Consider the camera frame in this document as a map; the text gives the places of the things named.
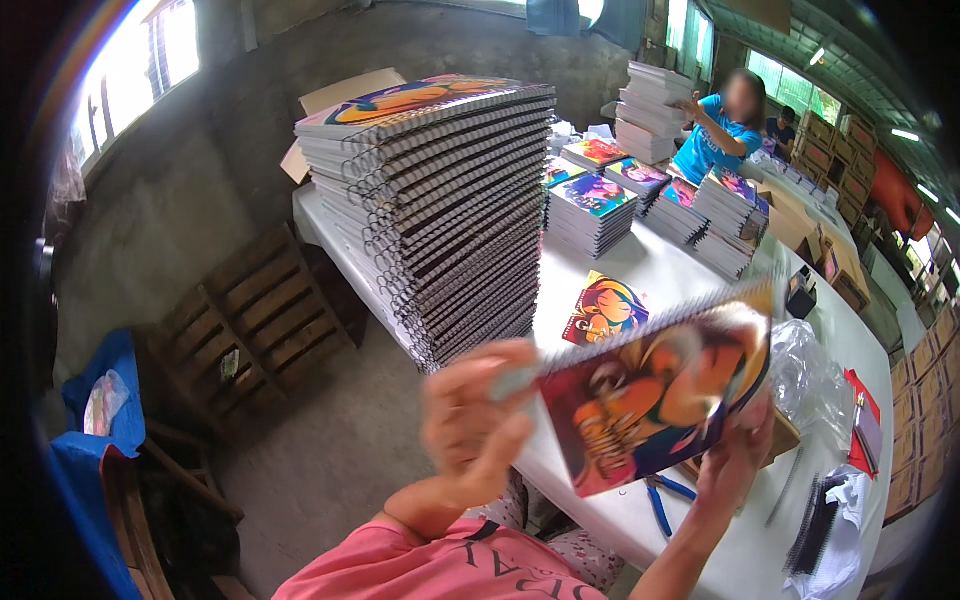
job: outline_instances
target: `plastic bag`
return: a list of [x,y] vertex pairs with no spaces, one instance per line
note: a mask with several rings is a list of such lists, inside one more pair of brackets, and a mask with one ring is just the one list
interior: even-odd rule
[[806,321],[776,325],[771,342],[770,380],[777,408],[801,437],[825,427],[837,450],[848,454],[855,398],[843,368],[827,356]]
[[127,402],[130,390],[120,374],[113,369],[97,379],[90,390],[84,410],[84,433],[105,437],[110,434],[113,418]]

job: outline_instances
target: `pink shirt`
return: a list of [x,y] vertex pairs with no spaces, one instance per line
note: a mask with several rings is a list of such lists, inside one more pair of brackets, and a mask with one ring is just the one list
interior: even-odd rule
[[483,525],[461,518],[442,540],[417,546],[402,527],[372,521],[291,577],[274,598],[605,598],[539,541]]

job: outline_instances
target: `person in dark shirt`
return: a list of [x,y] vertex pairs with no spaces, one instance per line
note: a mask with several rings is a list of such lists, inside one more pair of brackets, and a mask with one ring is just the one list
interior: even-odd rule
[[767,117],[767,137],[777,142],[774,146],[774,156],[790,161],[793,154],[793,140],[797,132],[793,130],[793,120],[797,113],[791,107],[783,107],[779,117]]

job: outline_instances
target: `hand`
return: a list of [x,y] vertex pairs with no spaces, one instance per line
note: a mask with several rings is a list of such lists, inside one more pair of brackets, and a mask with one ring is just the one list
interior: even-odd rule
[[486,344],[434,373],[423,387],[423,445],[449,492],[465,507],[492,502],[533,431],[518,410],[533,396],[531,384],[501,401],[490,387],[507,371],[530,367],[534,347],[523,340]]
[[727,419],[720,442],[707,450],[700,467],[694,508],[724,529],[747,499],[773,443],[773,400],[769,396],[757,400],[766,406],[760,427],[747,431],[737,427],[735,419]]
[[704,108],[700,106],[700,92],[698,91],[693,92],[693,98],[680,101],[674,105],[674,108],[687,112],[697,123],[700,123],[700,120],[706,116]]

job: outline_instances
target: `pliers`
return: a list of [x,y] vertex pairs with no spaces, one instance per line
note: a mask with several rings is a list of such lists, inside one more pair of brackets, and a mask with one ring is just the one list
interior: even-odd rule
[[672,492],[689,498],[691,501],[697,499],[697,493],[683,484],[679,484],[672,479],[667,479],[662,475],[650,475],[644,477],[643,481],[647,484],[647,492],[650,494],[650,503],[654,506],[654,513],[657,515],[657,523],[660,529],[668,538],[673,536],[673,530],[670,529],[670,523],[666,520],[666,512],[663,510],[663,501],[660,500],[660,492],[657,491],[657,485],[662,485]]

